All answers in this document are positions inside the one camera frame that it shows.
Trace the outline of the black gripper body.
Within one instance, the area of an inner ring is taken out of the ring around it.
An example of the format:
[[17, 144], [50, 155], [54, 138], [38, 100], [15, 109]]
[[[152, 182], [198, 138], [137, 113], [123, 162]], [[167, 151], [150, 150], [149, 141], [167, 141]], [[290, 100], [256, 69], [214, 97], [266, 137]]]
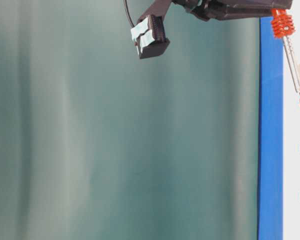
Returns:
[[209, 0], [173, 0], [172, 2], [182, 6], [187, 12], [208, 11], [210, 6]]

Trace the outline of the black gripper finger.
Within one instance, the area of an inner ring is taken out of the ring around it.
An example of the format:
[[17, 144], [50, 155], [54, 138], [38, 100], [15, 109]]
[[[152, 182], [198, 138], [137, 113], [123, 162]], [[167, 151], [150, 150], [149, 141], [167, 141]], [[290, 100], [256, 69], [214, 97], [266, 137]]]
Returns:
[[202, 2], [189, 12], [202, 21], [216, 19], [219, 21], [272, 16], [272, 10], [265, 7], [231, 6], [221, 2]]
[[293, 4], [293, 0], [218, 0], [218, 2], [233, 8], [284, 10], [289, 10]]

